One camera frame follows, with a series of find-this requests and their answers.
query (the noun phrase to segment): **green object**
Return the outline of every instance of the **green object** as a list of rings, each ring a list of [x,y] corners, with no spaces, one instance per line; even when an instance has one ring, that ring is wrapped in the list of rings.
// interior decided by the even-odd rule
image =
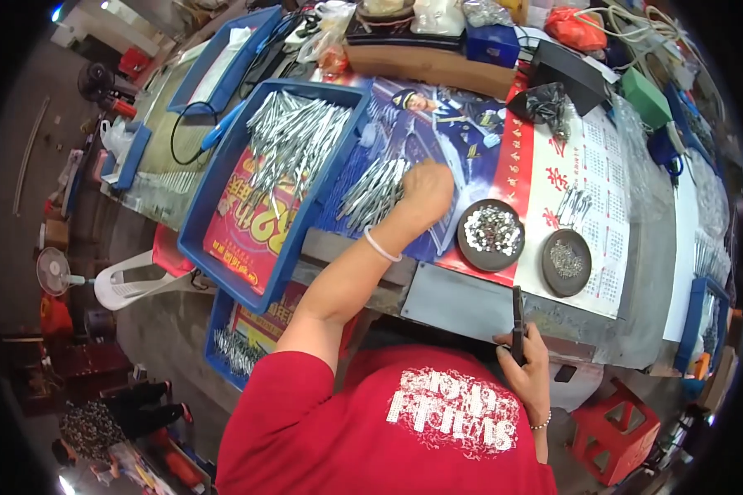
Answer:
[[[627,69],[622,76],[622,92],[644,124],[659,129],[672,120],[669,101],[654,84],[634,67]]]

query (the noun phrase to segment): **white bangle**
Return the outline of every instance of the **white bangle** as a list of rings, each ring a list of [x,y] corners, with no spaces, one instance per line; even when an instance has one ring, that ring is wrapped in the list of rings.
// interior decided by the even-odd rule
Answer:
[[[553,416],[553,412],[547,411],[547,421],[545,421],[543,424],[540,424],[539,426],[532,426],[532,430],[541,430],[547,426],[548,423],[551,422],[551,416]]]
[[[366,236],[366,240],[371,244],[371,246],[375,249],[375,251],[379,252],[382,257],[384,257],[386,260],[388,260],[391,263],[400,262],[402,260],[402,254],[399,253],[399,256],[393,257],[381,247],[379,247],[379,244],[374,242],[374,239],[372,239],[372,235],[369,234],[369,231],[372,229],[371,225],[366,225],[364,227],[364,236]]]

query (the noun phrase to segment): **hand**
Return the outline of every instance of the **hand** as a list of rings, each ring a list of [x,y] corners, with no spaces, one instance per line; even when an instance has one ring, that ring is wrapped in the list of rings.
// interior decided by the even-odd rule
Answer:
[[[512,333],[496,335],[493,341],[496,344],[512,345]],[[536,325],[526,323],[526,334],[523,336],[523,356],[526,363],[523,368],[517,365],[509,351],[501,345],[496,347],[495,353],[506,381],[523,402],[528,422],[531,426],[543,424],[551,411],[551,381],[547,373],[547,347],[542,342]]]
[[[448,212],[454,196],[454,176],[449,168],[427,158],[405,173],[402,179],[405,195],[399,204],[408,209],[422,226],[422,231],[440,220]]]

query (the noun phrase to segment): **person sitting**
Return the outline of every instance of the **person sitting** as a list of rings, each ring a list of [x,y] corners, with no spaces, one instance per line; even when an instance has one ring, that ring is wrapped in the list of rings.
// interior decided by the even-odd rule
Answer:
[[[386,219],[322,270],[275,351],[253,367],[220,443],[221,495],[556,493],[547,347],[533,323],[523,367],[503,347],[511,333],[487,347],[511,390],[470,354],[410,344],[358,351],[334,394],[344,325],[446,214],[454,181],[428,160],[403,187]]]
[[[149,435],[180,417],[192,422],[184,402],[141,409],[159,404],[163,395],[170,397],[172,389],[170,381],[144,382],[113,397],[71,408],[59,421],[61,438],[52,442],[55,460],[61,466],[74,467],[79,459],[86,459],[91,461],[92,472],[104,471],[109,466],[113,478],[118,478],[119,465],[108,452],[110,447]]]

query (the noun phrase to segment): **red t-shirt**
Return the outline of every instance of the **red t-shirt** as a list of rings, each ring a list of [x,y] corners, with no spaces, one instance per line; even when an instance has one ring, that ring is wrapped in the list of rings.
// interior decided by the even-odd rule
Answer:
[[[221,495],[556,493],[521,403],[464,352],[360,351],[333,386],[303,352],[260,360],[220,444]]]

